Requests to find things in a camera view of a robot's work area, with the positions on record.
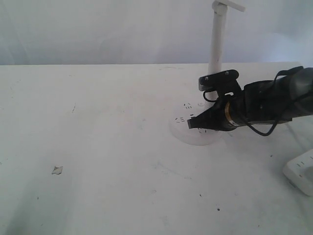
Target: white pole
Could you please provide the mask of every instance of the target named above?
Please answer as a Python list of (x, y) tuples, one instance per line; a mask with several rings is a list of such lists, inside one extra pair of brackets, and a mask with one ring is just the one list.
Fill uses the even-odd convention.
[[(214, 19), (208, 74), (214, 74), (222, 71), (222, 51), (227, 14), (227, 6), (218, 1), (213, 2), (212, 8), (214, 10)], [(210, 92), (206, 94), (206, 97), (209, 100), (216, 100), (218, 95), (216, 92)], [(212, 106), (213, 103), (205, 102), (204, 108), (208, 109)]]

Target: table surface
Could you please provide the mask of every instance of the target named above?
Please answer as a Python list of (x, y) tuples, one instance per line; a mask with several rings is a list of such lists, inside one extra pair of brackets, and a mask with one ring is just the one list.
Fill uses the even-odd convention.
[[(242, 86), (297, 65), (223, 69), (237, 69)], [(1, 66), (0, 234), (311, 235), (313, 199), (282, 168), (313, 148), (312, 117), (267, 138), (242, 127), (184, 144), (168, 118), (175, 104), (202, 101), (206, 73), (206, 64)]]

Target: wire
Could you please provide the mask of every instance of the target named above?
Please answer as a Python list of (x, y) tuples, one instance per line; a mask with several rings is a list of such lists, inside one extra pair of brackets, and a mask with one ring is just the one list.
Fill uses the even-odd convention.
[(307, 97), (309, 97), (310, 95), (313, 95), (313, 92), (308, 92), (306, 94), (303, 94), (299, 97), (297, 97), (296, 99), (293, 99), (291, 102), (289, 102), (289, 104), (287, 104), (287, 106), (281, 111), (281, 113), (277, 116), (276, 120), (274, 121), (272, 127), (269, 129), (268, 132), (263, 133), (259, 130), (257, 130), (256, 128), (254, 128), (249, 122), (248, 120), (237, 110), (237, 107), (235, 106), (234, 111), (236, 112), (236, 114), (238, 115), (238, 117), (241, 119), (241, 121), (244, 122), (245, 125), (247, 125), (247, 127), (249, 127), (252, 131), (254, 131), (255, 133), (259, 134), (260, 136), (269, 136), (275, 129), (275, 127), (277, 126), (277, 124), (280, 121), (280, 118), (283, 116), (284, 112), (291, 106), (293, 105), (295, 102), (298, 102), (302, 99), (305, 99)]
[(208, 99), (208, 98), (205, 97), (205, 94), (206, 94), (206, 93), (208, 93), (208, 91), (204, 91), (204, 92), (203, 92), (203, 98), (205, 99), (205, 101), (211, 102), (211, 103), (215, 103), (216, 100), (210, 100), (210, 99)]

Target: white tabletop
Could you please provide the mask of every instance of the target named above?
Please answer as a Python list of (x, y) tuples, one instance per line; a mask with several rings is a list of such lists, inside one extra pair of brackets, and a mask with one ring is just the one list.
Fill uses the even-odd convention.
[[(297, 65), (224, 69), (244, 85)], [(312, 117), (267, 138), (242, 127), (209, 146), (184, 144), (168, 118), (173, 105), (202, 101), (206, 73), (206, 64), (0, 67), (0, 234), (312, 234), (313, 199), (282, 173), (313, 148)]]

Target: small paper scrap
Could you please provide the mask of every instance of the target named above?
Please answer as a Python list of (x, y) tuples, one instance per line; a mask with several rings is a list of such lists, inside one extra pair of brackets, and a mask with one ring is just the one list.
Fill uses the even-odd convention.
[(54, 170), (53, 170), (53, 172), (52, 172), (52, 174), (56, 174), (56, 175), (59, 175), (59, 174), (61, 174), (62, 173), (62, 170), (63, 170), (63, 166), (61, 166), (61, 167), (54, 167)]

